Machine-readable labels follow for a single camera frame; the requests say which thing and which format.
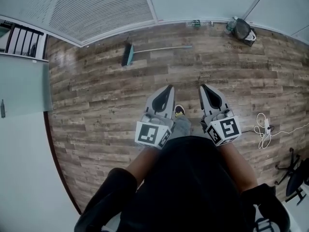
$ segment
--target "door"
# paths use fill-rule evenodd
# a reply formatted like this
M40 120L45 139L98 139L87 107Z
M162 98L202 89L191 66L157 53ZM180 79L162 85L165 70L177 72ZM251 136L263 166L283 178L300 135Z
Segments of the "door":
M52 110L48 62L0 54L1 117Z

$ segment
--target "water bottle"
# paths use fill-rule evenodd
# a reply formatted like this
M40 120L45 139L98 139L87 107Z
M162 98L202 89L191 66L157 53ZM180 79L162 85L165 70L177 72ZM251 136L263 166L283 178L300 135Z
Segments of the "water bottle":
M227 23L226 28L225 28L225 30L224 30L224 32L225 32L226 34L230 34L230 33L233 31L234 27L236 27L237 19L238 19L237 16L235 16L235 17L233 17L232 20L230 20L230 21Z

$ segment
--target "railing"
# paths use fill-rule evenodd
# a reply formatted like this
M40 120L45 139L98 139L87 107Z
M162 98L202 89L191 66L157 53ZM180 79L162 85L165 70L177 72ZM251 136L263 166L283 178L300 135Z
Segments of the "railing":
M42 32L12 23L5 53L35 58L39 38L43 35Z

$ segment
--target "forearm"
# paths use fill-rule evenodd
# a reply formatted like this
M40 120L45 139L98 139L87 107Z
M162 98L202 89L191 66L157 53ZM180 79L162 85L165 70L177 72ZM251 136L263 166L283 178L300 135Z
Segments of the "forearm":
M258 186L253 168L232 143L219 146L219 151L240 193Z
M154 166L159 153L159 149L145 147L126 168L136 178L138 187Z

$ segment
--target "sneaker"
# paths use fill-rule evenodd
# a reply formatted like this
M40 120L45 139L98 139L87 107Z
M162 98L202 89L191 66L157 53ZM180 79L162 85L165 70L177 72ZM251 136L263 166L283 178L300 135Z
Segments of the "sneaker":
M185 112L184 112L184 108L183 106L181 105L176 105L175 106L175 117L177 118L179 115L185 115Z

